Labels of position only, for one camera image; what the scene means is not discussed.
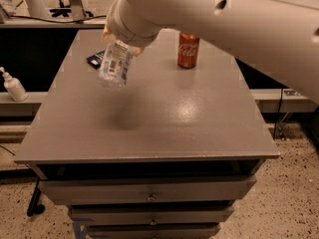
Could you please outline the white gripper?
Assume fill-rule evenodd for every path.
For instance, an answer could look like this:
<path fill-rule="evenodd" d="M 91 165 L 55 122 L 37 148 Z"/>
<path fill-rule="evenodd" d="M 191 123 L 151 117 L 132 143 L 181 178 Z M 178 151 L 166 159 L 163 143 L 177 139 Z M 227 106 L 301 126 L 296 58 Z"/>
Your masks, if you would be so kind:
<path fill-rule="evenodd" d="M 139 56 L 158 36 L 161 26 L 142 17 L 127 0 L 116 0 L 105 24 L 102 41 L 112 43 L 117 39 L 133 46 L 133 55 Z"/>

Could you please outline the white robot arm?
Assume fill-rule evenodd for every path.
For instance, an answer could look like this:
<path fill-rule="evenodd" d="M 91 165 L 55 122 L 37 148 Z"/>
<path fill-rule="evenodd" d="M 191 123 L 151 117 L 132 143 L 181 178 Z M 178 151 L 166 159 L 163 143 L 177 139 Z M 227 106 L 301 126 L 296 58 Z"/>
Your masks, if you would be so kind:
<path fill-rule="evenodd" d="M 104 35 L 147 47 L 193 34 L 319 104 L 319 0 L 116 0 Z"/>

